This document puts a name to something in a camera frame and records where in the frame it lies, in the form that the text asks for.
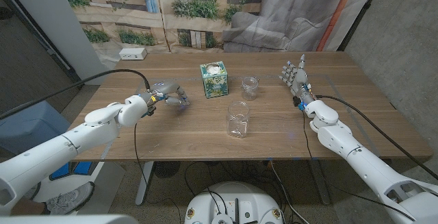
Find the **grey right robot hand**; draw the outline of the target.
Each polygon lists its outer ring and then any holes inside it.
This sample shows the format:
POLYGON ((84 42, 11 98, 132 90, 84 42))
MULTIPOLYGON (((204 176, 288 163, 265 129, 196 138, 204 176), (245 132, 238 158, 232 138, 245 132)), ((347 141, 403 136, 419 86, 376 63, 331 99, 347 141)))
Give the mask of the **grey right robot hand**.
POLYGON ((287 66, 283 66, 279 78, 288 86, 293 95, 293 102, 296 107, 303 110, 308 104, 315 101, 315 96, 311 93, 311 85, 307 78, 305 67, 305 54, 300 57, 298 67, 290 61, 287 66))

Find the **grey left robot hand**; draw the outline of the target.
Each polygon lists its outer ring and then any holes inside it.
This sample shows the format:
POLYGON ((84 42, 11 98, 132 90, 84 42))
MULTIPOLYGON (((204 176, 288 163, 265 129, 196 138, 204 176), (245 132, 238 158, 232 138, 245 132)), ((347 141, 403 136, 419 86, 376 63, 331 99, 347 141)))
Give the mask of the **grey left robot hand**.
POLYGON ((184 89, 175 82, 156 83, 148 90, 156 101, 165 101, 168 105, 189 105, 184 89))

